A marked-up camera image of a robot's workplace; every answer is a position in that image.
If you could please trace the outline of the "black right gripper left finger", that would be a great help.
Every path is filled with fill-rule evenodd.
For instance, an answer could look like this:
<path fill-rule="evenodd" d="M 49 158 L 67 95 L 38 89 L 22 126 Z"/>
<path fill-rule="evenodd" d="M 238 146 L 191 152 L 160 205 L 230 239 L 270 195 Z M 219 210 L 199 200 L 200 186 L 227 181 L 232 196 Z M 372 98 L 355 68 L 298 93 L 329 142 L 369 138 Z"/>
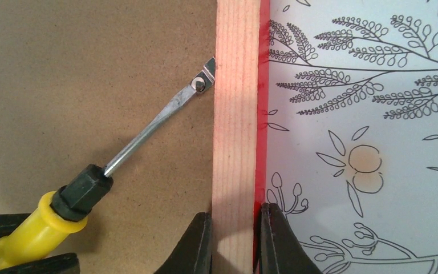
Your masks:
<path fill-rule="evenodd" d="M 212 265 L 212 218 L 197 213 L 155 274 L 208 274 Z"/>

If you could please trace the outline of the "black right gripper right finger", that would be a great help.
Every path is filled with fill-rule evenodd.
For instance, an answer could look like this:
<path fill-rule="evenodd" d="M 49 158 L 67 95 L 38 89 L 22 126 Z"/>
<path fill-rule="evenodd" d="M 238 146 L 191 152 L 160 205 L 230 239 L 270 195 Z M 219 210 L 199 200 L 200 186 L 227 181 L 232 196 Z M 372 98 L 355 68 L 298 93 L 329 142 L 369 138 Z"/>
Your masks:
<path fill-rule="evenodd" d="M 297 240 L 279 205 L 261 205 L 258 273 L 320 274 Z"/>

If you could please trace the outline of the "yellow handled screwdriver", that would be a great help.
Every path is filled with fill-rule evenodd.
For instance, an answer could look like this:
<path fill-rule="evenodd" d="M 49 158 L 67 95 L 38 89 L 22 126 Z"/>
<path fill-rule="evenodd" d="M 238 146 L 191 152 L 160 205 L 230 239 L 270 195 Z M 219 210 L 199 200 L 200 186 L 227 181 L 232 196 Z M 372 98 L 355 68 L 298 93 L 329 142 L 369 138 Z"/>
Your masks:
<path fill-rule="evenodd" d="M 70 183 L 44 194 L 23 223 L 0 238 L 0 270 L 44 259 L 68 236 L 81 231 L 94 206 L 110 192 L 112 174 L 167 119 L 203 91 L 198 84 L 187 85 L 105 167 L 90 164 Z"/>

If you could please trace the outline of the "red picture frame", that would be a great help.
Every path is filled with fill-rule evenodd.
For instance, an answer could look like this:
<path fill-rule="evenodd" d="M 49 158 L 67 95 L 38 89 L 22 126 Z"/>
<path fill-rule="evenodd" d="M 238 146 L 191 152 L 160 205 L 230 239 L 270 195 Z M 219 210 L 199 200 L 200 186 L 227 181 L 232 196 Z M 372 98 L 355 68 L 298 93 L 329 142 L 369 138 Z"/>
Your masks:
<path fill-rule="evenodd" d="M 0 214 L 105 166 L 201 70 L 194 97 L 113 174 L 56 253 L 82 273 L 154 273 L 212 211 L 214 273 L 253 252 L 259 1 L 0 1 Z"/>

